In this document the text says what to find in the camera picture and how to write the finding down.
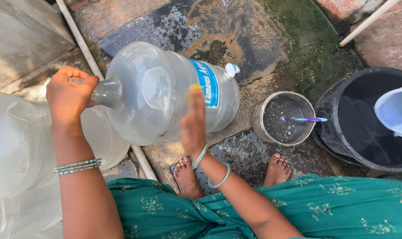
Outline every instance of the hand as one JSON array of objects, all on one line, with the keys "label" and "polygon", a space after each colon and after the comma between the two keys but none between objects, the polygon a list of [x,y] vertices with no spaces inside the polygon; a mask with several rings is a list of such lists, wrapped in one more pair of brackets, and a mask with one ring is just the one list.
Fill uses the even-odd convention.
[{"label": "hand", "polygon": [[[76,84],[69,77],[85,79]],[[46,99],[52,115],[52,125],[67,128],[80,124],[80,115],[89,104],[92,92],[99,83],[97,76],[65,66],[61,68],[46,86]]]},{"label": "hand", "polygon": [[201,88],[191,87],[189,111],[180,120],[180,136],[185,153],[197,158],[205,146],[205,108]]}]

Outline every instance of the blue label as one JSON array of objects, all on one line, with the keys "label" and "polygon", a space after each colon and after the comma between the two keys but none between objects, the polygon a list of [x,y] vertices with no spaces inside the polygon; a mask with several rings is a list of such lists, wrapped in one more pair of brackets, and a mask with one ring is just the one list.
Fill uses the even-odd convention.
[{"label": "blue label", "polygon": [[198,82],[204,91],[206,108],[217,108],[219,105],[219,85],[214,72],[205,63],[189,59],[198,74]]}]

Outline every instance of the black bucket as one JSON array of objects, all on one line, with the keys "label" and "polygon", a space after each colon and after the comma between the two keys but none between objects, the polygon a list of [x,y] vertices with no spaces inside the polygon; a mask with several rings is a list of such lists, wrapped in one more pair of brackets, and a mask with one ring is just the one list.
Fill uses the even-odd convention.
[{"label": "black bucket", "polygon": [[329,88],[315,106],[317,124],[328,150],[356,159],[370,168],[402,172],[402,138],[394,137],[376,117],[374,105],[383,94],[402,87],[402,71],[368,68]]}]

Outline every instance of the pvc pipe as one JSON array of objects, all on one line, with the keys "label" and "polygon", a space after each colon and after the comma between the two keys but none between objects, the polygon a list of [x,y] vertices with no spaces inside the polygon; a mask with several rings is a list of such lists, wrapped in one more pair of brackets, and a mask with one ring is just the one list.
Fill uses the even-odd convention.
[{"label": "pvc pipe", "polygon": [[142,151],[141,147],[138,145],[134,145],[134,144],[130,144],[130,146],[132,147],[133,152],[135,152],[136,158],[138,158],[138,161],[142,167],[142,170],[145,172],[145,175],[147,176],[147,178],[158,181],[158,179],[155,176],[155,173],[152,170],[151,166],[149,165],[148,160],[145,157],[144,151]]},{"label": "pvc pipe", "polygon": [[382,14],[384,14],[388,9],[390,9],[394,4],[400,0],[388,0],[385,2],[378,10],[376,10],[368,19],[361,23],[350,35],[348,35],[340,44],[340,47],[347,45],[351,40],[353,40],[357,35],[359,35],[363,30],[365,30],[370,24],[373,24],[376,19],[378,19]]},{"label": "pvc pipe", "polygon": [[74,37],[76,38],[77,43],[79,44],[80,50],[82,50],[83,55],[85,56],[86,60],[89,63],[89,67],[91,68],[94,75],[98,76],[100,80],[105,80],[104,76],[102,75],[101,70],[98,67],[95,59],[92,56],[91,51],[89,51],[89,47],[86,45],[85,40],[82,37],[79,29],[77,28],[76,23],[74,22],[73,17],[71,16],[70,12],[68,11],[67,5],[64,3],[64,0],[57,0],[58,6],[61,9],[61,12],[64,15],[64,18],[69,25],[71,32],[73,33]]},{"label": "pvc pipe", "polygon": [[[69,27],[71,29],[71,32],[73,33],[74,37],[76,38],[76,41],[79,44],[83,55],[85,56],[87,62],[89,63],[89,66],[90,66],[93,74],[99,76],[100,80],[104,80],[104,76],[102,75],[102,72],[99,69],[98,64],[96,63],[95,59],[93,58],[92,53],[89,51],[89,48],[86,45],[86,42],[82,37],[82,34],[80,33],[79,29],[77,28],[77,25],[74,22],[73,17],[71,16],[70,12],[68,11],[68,8],[67,8],[66,4],[64,3],[64,0],[57,0],[57,3],[67,21],[67,24],[69,25]],[[145,175],[147,176],[147,178],[158,181],[158,179],[155,176],[155,173],[152,170],[141,147],[137,146],[137,145],[133,145],[133,144],[131,144],[131,147],[132,147],[133,151],[135,152],[136,158],[138,159],[138,161],[142,167],[142,170],[145,172]]]}]

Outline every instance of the teal dress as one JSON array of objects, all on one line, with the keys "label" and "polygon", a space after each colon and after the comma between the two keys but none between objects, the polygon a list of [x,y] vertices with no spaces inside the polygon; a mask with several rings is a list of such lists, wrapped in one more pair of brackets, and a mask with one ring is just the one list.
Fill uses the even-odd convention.
[{"label": "teal dress", "polygon": [[[149,179],[108,186],[127,239],[257,238],[222,193],[194,201]],[[257,190],[306,237],[402,239],[400,181],[307,175]]]}]

